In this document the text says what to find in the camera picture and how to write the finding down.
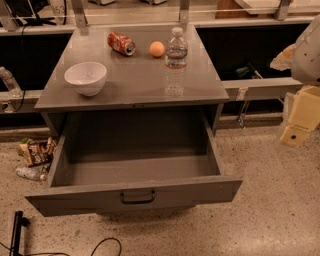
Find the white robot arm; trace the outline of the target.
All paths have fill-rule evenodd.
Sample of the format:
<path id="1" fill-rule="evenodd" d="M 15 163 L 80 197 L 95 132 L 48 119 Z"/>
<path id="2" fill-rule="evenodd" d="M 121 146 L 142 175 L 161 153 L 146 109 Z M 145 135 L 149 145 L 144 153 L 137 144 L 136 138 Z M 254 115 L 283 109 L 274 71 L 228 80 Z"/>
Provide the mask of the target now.
<path id="1" fill-rule="evenodd" d="M 320 15 L 296 40 L 291 74 L 303 87 L 293 96 L 280 141 L 286 146 L 297 147 L 320 123 Z"/>

